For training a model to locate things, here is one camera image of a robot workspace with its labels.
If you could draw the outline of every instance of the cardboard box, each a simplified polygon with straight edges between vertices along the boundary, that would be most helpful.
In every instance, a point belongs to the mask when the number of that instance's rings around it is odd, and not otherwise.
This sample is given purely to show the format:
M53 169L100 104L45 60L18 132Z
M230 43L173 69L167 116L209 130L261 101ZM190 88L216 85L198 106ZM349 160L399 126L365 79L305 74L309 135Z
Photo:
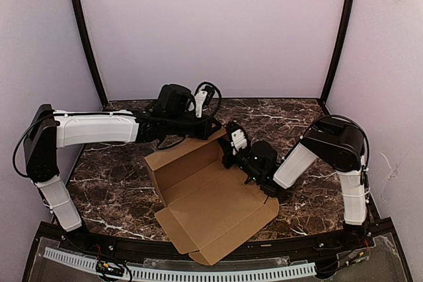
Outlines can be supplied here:
M145 158L157 195L165 208L155 214L181 254L213 265L247 241L278 214L278 200L256 184L245 185L237 166L221 163L217 141L187 138L177 147Z

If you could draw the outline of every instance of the white backdrop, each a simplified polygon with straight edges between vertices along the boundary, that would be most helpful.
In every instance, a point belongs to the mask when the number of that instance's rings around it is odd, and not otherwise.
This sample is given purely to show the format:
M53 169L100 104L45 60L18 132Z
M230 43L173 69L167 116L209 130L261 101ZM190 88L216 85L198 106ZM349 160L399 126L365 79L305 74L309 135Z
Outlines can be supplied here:
M165 83L226 97L318 97L343 0L82 0L110 100Z

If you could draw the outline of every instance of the cardboard flap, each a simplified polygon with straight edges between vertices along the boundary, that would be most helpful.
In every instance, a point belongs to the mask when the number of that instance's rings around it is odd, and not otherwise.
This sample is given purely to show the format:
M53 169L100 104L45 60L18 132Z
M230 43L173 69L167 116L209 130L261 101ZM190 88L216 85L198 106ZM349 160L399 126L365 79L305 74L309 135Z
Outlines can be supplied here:
M207 261L207 259L205 259L205 257L202 255L201 251L190 252L188 255L190 256L191 259L193 259L195 262L198 262L199 264L213 265L213 264L209 263L209 261Z
M156 171L170 162L183 157L187 153L190 153L208 143L211 143L213 140L216 140L226 134L226 130L221 128L219 131L216 131L213 135L209 137L208 140L199 140L196 138L186 138L181 144L177 147L173 147L166 150L161 150L154 152L147 157L145 161L152 171Z
M214 265L246 242L277 215L277 211L275 212L266 205L262 205L237 226L228 230L198 252L189 253L189 256L200 264Z
M173 241L175 248L180 254L187 254L198 250L195 243L181 227L169 208L166 207L158 211L155 217L167 236Z

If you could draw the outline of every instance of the dark marble surface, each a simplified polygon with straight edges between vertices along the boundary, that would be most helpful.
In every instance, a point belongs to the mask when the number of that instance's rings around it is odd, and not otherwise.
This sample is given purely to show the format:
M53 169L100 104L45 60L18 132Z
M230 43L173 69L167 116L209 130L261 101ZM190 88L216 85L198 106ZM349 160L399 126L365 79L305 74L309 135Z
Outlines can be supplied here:
M146 101L111 102L108 110L143 108ZM313 99L226 99L217 118L237 120L252 138L285 155L321 109ZM163 208L143 157L154 144L87 145L69 192L92 232L168 241L154 218ZM251 240L319 234L342 228L343 202L334 170L317 160L288 190L279 215Z

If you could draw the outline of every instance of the cable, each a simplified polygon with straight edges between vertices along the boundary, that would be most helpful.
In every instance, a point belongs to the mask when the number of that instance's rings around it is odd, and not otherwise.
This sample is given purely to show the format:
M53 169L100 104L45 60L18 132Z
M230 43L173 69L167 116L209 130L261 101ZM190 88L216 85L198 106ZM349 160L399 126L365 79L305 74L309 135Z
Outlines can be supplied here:
M84 253L84 254L88 254L89 256L94 256L94 257L98 257L98 253L95 253L95 252L90 252L90 251L86 251L86 250L84 250L84 249L82 249L82 248L80 248L80 247L78 247L76 244L74 244L73 242L72 242L72 240L70 240L65 234L63 234L63 237L65 237L65 239L67 239L67 241L75 248L75 249L78 249L80 252L82 252L82 253ZM122 263L122 264L120 264L119 263L119 261L116 259L116 258L113 258L113 257L111 257L111 256L107 256L107 255L105 255L105 254L101 254L101 256L103 257L103 258L108 258L108 259L110 259L110 260L112 260L112 262L114 263L114 264L116 264L118 267L120 267L121 265L126 269L126 271L129 273L129 275L130 275L130 279L128 280L128 282L132 282L132 279L133 279L133 277L132 277L132 272L131 272L131 270L128 268L128 266L126 265L126 261L124 261L124 263Z
M40 119L38 119L37 121L35 121L32 125L29 126L29 128L27 130L25 130L25 132L22 134L22 136L20 137L18 143L16 144L15 149L13 150L13 156L12 156L12 164L13 164L13 168L15 169L16 173L19 174L20 176L22 176L23 178L28 178L29 176L27 176L26 174L23 174L18 167L16 166L16 154L18 153L18 149L20 144L22 143L23 139L25 139L26 135L28 135L28 133L31 131L31 129L33 127L35 127L36 125L38 125L40 122L43 122L44 120L50 118L50 117L54 117L54 114L50 114L44 117L41 117Z
M351 252L347 253L346 255L342 256L341 258L337 259L336 261L332 262L331 264L327 265L326 267L322 267L321 269L317 270L317 272L318 273L324 273L323 272L324 269L327 269L328 267L331 267L335 264L338 264L343 259L347 258L348 256L351 256L356 251L356 249L359 247L359 245L360 244L358 244L356 247L354 247Z
M161 151L161 150L167 150L167 149L173 148L177 146L178 144L182 143L185 139L186 139L186 136L180 138L178 141L175 141L171 145L167 145L166 147L159 147L165 140L159 141L158 144L156 144L156 149Z

